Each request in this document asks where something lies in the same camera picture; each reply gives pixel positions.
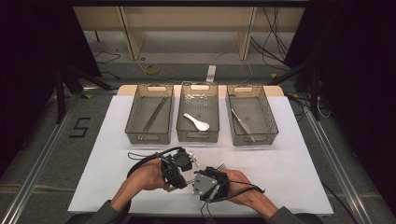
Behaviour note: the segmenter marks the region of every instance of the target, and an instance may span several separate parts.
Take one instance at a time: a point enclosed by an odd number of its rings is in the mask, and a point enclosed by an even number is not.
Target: sleeve
[[[116,211],[110,201],[106,201],[102,207],[91,217],[86,224],[107,224],[119,218],[121,213]]]
[[[268,220],[268,224],[302,224],[289,209],[281,207],[277,212]]]

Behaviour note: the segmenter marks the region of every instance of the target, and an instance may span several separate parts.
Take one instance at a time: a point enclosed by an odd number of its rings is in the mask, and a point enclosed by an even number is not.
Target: white spoon
[[[207,131],[209,129],[209,124],[199,121],[198,119],[193,118],[191,115],[189,115],[188,113],[185,113],[183,115],[184,117],[190,119],[192,122],[194,122],[195,127],[199,130],[199,131]]]

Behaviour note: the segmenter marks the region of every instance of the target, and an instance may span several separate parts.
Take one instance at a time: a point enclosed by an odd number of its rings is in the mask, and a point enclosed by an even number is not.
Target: white table
[[[199,169],[225,163],[227,168],[240,170],[253,184],[266,189],[265,194],[277,206],[287,206],[292,213],[333,214],[287,97],[268,97],[279,129],[271,146],[235,147],[231,140],[224,90],[219,88],[220,131],[216,144],[177,141],[179,86],[175,86],[170,145],[131,145],[124,129],[134,97],[114,96],[68,211],[96,212],[106,200],[111,200],[129,169],[136,163],[128,158],[128,152],[149,155],[171,147],[184,147],[194,152],[200,163]],[[192,171],[183,175],[186,180],[193,177]],[[192,186],[169,193],[156,189],[142,191],[133,198],[130,213],[139,216],[200,217],[202,205],[199,197],[192,195]],[[214,217],[257,216],[253,210],[229,202],[212,203],[210,211]]]

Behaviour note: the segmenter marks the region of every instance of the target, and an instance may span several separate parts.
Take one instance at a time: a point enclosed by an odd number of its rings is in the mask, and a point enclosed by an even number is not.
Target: black stand
[[[318,40],[315,42],[312,50],[309,52],[306,60],[293,68],[291,71],[279,77],[272,82],[268,83],[268,85],[277,85],[282,83],[283,81],[293,77],[294,75],[300,74],[297,82],[295,84],[295,88],[297,91],[301,90],[301,87],[308,86],[310,82],[311,86],[311,112],[314,115],[316,120],[319,120],[318,115],[318,91],[319,91],[319,71],[320,64],[326,57],[326,54],[331,51],[332,46],[334,45],[342,22],[347,15],[349,7],[347,6],[348,0],[344,0],[339,8],[333,13],[329,24],[327,24],[324,30],[320,33]]]
[[[78,81],[78,77],[87,79],[91,83],[103,88],[104,90],[107,91],[115,90],[115,88],[112,88],[107,83],[98,80],[93,76],[90,76],[89,74],[81,71],[76,67],[67,66],[64,69],[60,69],[57,73],[57,79],[56,79],[56,93],[57,93],[57,102],[58,102],[58,119],[56,121],[57,124],[61,122],[65,113],[64,85],[66,85],[67,89],[69,89],[72,94],[81,94],[83,91],[83,88]]]

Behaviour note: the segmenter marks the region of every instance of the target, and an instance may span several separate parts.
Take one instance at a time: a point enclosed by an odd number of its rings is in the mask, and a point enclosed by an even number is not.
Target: tray
[[[278,128],[262,85],[228,85],[226,103],[234,146],[273,144]]]
[[[209,124],[207,131],[199,131],[193,122],[183,115]],[[219,138],[219,87],[213,82],[183,82],[177,114],[177,138],[179,142],[216,143]]]
[[[141,84],[125,127],[131,144],[170,144],[173,85]]]

